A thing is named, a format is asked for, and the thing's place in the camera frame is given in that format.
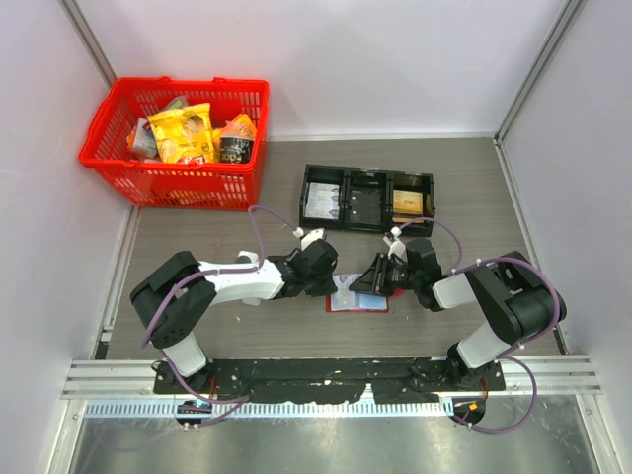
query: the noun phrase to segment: black mounting plate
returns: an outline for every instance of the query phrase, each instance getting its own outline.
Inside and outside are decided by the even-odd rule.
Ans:
[[[154,393],[187,393],[166,362],[156,362],[154,369]],[[214,378],[220,400],[247,395],[253,403],[353,403],[367,383],[376,404],[434,402],[434,392],[481,390],[478,382],[452,383],[447,369],[445,359],[431,357],[215,359],[188,382],[208,395]],[[499,363],[492,363],[483,375],[489,391],[505,390]]]

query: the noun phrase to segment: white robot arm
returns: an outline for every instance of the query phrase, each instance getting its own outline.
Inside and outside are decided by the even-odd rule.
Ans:
[[[336,291],[332,274],[337,262],[338,254],[326,242],[323,229],[304,235],[300,249],[262,263],[252,252],[240,252],[237,263],[227,265],[198,262],[191,252],[179,252],[137,286],[130,299],[146,328],[176,283],[193,274],[216,271],[190,281],[169,303],[151,335],[154,347],[189,377],[208,364],[193,333],[206,308],[240,299],[258,306],[264,299],[293,297],[302,291],[310,296],[331,294]]]

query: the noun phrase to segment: yellow snack bag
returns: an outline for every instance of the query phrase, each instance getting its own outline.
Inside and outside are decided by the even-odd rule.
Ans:
[[[163,163],[201,165],[216,161],[209,112],[210,104],[206,103],[148,117]]]
[[[215,153],[219,153],[219,142],[221,141],[221,131],[223,128],[214,128],[210,133],[211,138],[213,140],[213,148],[215,148]]]

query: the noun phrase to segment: book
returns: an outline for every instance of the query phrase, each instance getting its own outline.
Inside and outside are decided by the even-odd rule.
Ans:
[[[388,299],[378,294],[356,293],[349,290],[349,286],[361,277],[361,274],[334,275],[334,285],[338,289],[327,296],[326,309],[328,312],[337,311],[388,311]]]

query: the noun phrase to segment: white ruler strip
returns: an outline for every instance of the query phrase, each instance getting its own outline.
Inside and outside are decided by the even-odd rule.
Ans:
[[[84,418],[212,418],[227,412],[233,405],[215,405],[213,413],[178,414],[184,400],[90,400]],[[230,416],[232,419],[278,418],[374,418],[374,417],[445,417],[453,414],[452,402],[376,405],[373,400],[340,405],[317,405],[291,402],[277,404],[247,403]]]

